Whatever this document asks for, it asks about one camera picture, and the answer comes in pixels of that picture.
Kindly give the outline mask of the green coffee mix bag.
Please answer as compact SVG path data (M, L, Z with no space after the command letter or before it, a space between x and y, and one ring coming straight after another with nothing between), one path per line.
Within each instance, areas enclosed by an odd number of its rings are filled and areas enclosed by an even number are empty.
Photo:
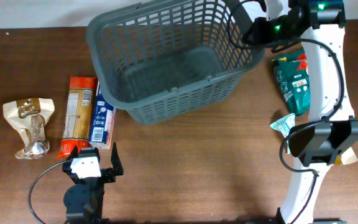
M310 81L304 50L272 59L273 73L290 113L301 116L310 109Z

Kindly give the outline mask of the grey plastic basket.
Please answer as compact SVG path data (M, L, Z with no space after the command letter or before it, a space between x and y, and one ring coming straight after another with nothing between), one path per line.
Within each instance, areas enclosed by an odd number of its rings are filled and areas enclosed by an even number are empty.
M237 1L150 1L96 16L86 41L104 99L154 124L232 93L264 57L239 48L251 25Z

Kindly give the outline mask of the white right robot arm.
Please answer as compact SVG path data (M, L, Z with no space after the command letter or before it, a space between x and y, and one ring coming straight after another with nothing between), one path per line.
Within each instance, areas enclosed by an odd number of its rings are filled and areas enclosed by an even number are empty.
M260 0L265 17L242 36L254 48L301 44L308 62L309 121L291 128L282 142L293 156L290 186L275 223L312 223L324 177L336 159L358 140L358 120L349 100L343 43L346 13L342 1Z

